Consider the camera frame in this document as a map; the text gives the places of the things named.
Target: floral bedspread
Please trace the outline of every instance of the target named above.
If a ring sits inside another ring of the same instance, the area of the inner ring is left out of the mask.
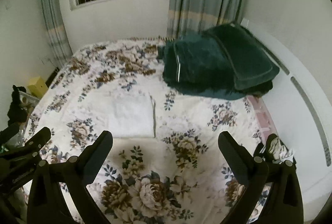
[[[49,163],[65,162],[92,144],[111,122],[98,113],[103,99],[148,92],[155,101],[155,138],[115,138],[91,196],[113,224],[220,223],[243,193],[219,151],[228,131],[252,154],[260,127],[251,102],[181,95],[162,79],[155,40],[119,40],[75,53],[32,113],[25,140],[44,126]],[[131,123],[131,112],[127,115]],[[76,221],[82,220],[60,183]],[[31,182],[24,186],[26,197]],[[257,218],[265,189],[250,221]]]

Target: dark green blanket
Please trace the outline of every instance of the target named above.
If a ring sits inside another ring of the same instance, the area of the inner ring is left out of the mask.
[[[165,82],[187,95],[235,100],[272,89],[279,68],[241,26],[217,26],[158,48]]]

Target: flower print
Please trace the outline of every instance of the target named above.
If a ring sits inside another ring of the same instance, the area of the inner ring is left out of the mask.
[[[97,85],[95,83],[93,83],[93,80],[91,80],[89,85],[86,85],[85,87],[83,87],[83,92],[79,96],[78,102],[82,102],[82,100],[84,100],[84,98],[87,96],[87,94],[94,88],[97,88]]]
[[[235,177],[232,177],[231,181],[228,181],[226,185],[226,206],[233,207],[242,196],[245,186],[239,184]]]
[[[127,156],[126,156],[124,150],[120,151],[120,153],[119,153],[118,155],[119,155],[121,158],[123,158],[123,159],[126,159],[126,158],[127,158]]]
[[[49,111],[60,112],[65,103],[67,103],[67,97],[70,95],[70,91],[67,91],[62,95],[55,95],[52,103],[46,108],[45,114]]]
[[[180,216],[179,216],[179,219],[184,218],[184,220],[187,220],[187,219],[191,219],[192,217],[194,217],[193,212],[191,212],[190,210],[183,209]]]
[[[132,196],[132,208],[140,211],[143,216],[151,218],[167,214],[165,207],[169,201],[159,178],[136,179],[135,185],[130,186],[128,192]]]
[[[68,85],[70,85],[74,81],[74,78],[75,78],[75,74],[72,72],[68,72],[66,74],[66,77],[62,80],[62,87],[66,88]]]
[[[183,177],[176,175],[174,177],[174,181],[171,182],[170,190],[174,192],[174,195],[177,199],[183,201],[187,196],[190,199],[190,202],[192,202],[192,198],[189,195],[191,186],[187,185]]]
[[[127,189],[128,186],[122,185],[118,180],[107,180],[103,187],[102,204],[114,213],[126,211],[131,199]]]
[[[173,221],[176,221],[181,215],[181,210],[175,206],[170,206],[167,212],[167,216],[170,217]]]
[[[92,47],[91,50],[87,50],[86,53],[90,54],[90,53],[98,53],[102,50],[105,50],[106,46],[105,45],[95,45],[94,47]]]
[[[250,104],[249,104],[249,100],[247,97],[243,98],[243,102],[244,102],[244,108],[246,109],[247,113],[250,113]]]
[[[261,194],[261,196],[258,199],[258,204],[259,205],[264,206],[264,204],[266,202],[266,199],[267,199],[267,197],[269,195],[269,190],[270,189],[266,189],[266,190],[263,189],[262,194]]]
[[[200,145],[199,135],[195,136],[194,129],[190,129],[186,133],[173,132],[169,137],[163,138],[162,141],[166,144],[172,144],[178,158],[176,164],[181,172],[183,169],[189,168],[190,165],[197,168],[199,154],[204,154],[208,150],[205,144]]]
[[[234,174],[229,167],[223,167],[221,173],[225,175],[225,179],[232,179],[234,177]]]
[[[165,111],[171,110],[171,107],[173,107],[174,104],[175,91],[171,89],[167,94],[165,94],[165,96],[166,96],[166,101],[164,102]]]
[[[20,190],[22,191],[23,194],[23,200],[26,204],[28,204],[29,201],[29,194],[25,191],[24,187],[20,187]]]
[[[99,75],[100,76],[95,79],[96,83],[106,84],[106,83],[108,83],[110,81],[113,81],[115,79],[114,78],[114,73],[113,72],[108,73],[107,70],[104,70],[103,72],[100,72]]]
[[[29,135],[33,136],[34,132],[36,131],[36,129],[38,127],[40,117],[36,113],[33,113],[32,115],[30,115],[30,120],[31,120],[31,126],[29,129]]]
[[[139,215],[135,215],[132,208],[127,208],[125,211],[121,211],[116,208],[114,210],[115,215],[126,224],[146,224],[146,222],[141,221]]]
[[[111,179],[115,180],[116,178],[113,176],[114,174],[117,173],[116,169],[113,169],[113,167],[110,167],[108,164],[106,167],[104,167],[105,170],[105,177],[111,177]]]
[[[185,136],[178,143],[179,148],[183,148],[188,151],[188,153],[192,153],[196,150],[197,143],[194,137]]]
[[[257,218],[258,218],[258,214],[259,214],[259,211],[258,211],[257,208],[255,208],[255,209],[252,211],[251,216],[250,216],[250,218],[248,219],[248,221],[247,221],[246,224],[250,224],[250,223],[256,221]]]
[[[52,140],[49,140],[40,150],[43,159],[46,159],[51,164],[65,162],[69,158],[69,153],[63,154],[56,145],[51,147],[52,143]]]
[[[208,126],[212,125],[212,130],[216,131],[218,126],[221,125],[228,125],[230,127],[236,124],[236,116],[237,113],[231,110],[231,102],[227,101],[226,103],[213,105],[212,110],[214,116],[207,123]]]
[[[71,66],[69,67],[69,71],[71,73],[83,75],[90,70],[90,66],[86,62],[78,60],[76,57],[72,57],[70,59],[70,64]]]
[[[144,164],[136,159],[133,159],[128,164],[128,168],[123,169],[124,178],[129,178],[129,177],[136,178],[140,176],[139,171],[143,169],[144,169]]]
[[[81,218],[80,216],[75,216],[75,217],[74,217],[74,220],[75,220],[77,223],[79,223],[79,224],[84,224],[84,222],[83,222],[83,220],[82,220],[82,218]]]
[[[134,146],[130,151],[133,153],[131,159],[126,159],[126,161],[122,163],[123,176],[126,179],[130,177],[137,178],[140,176],[140,171],[144,170],[143,153],[140,146]]]
[[[64,75],[65,75],[65,73],[63,72],[57,77],[57,79],[55,80],[55,82],[51,86],[51,89],[54,89],[55,87],[57,87],[61,83],[62,79],[64,78]]]
[[[252,138],[259,140],[259,142],[263,142],[262,139],[262,133],[260,131],[260,129],[257,129],[256,132],[253,134]]]
[[[108,59],[113,59],[113,60],[115,60],[116,59],[116,57],[117,57],[117,51],[108,51],[106,54],[105,54],[105,56],[106,56],[106,58],[108,58]]]
[[[150,45],[148,44],[145,48],[144,48],[144,53],[156,53],[157,52],[157,45]]]
[[[135,79],[132,80],[124,79],[124,81],[120,82],[119,84],[122,89],[127,89],[127,91],[130,91],[133,85],[137,85],[137,82]]]
[[[92,142],[97,137],[97,134],[92,134],[93,125],[91,118],[86,120],[76,119],[73,122],[67,123],[67,126],[71,128],[72,140],[70,146],[72,148],[80,146],[81,149],[84,149],[88,141]]]
[[[125,73],[134,72],[134,73],[143,74],[144,76],[152,75],[156,72],[155,69],[150,69],[149,67],[143,66],[142,64],[139,64],[137,62],[127,62],[125,64],[124,71]]]
[[[66,193],[69,192],[68,190],[68,187],[67,187],[67,184],[66,183],[62,183],[62,182],[59,182],[59,185],[61,187],[62,190],[64,190]]]

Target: white wall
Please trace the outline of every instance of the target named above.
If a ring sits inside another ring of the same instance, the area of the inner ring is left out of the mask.
[[[330,0],[247,0],[244,17],[290,49],[332,103]]]
[[[39,0],[0,0],[0,130],[7,127],[12,86],[47,79],[55,69],[46,63],[51,50],[45,32]]]
[[[73,52],[99,41],[166,36],[169,0],[102,0],[73,10],[70,6],[70,0],[60,0]]]

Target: black clamp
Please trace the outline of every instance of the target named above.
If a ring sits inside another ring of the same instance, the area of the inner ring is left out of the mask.
[[[303,203],[295,167],[290,160],[282,164],[265,162],[251,156],[232,136],[220,133],[218,146],[245,192],[222,224],[246,224],[266,183],[272,183],[269,195],[254,224],[303,224]]]
[[[19,131],[18,124],[12,124],[0,133],[0,142],[6,143]],[[8,197],[17,189],[31,181],[38,163],[39,150],[49,141],[51,132],[47,127],[41,129],[23,147],[0,154],[0,219],[4,223],[18,223],[19,217]]]
[[[27,221],[30,224],[77,223],[71,216],[59,182],[66,183],[73,202],[84,223],[109,224],[103,212],[90,196],[86,185],[92,184],[113,146],[112,134],[103,131],[79,157],[66,162],[39,162],[30,189]]]

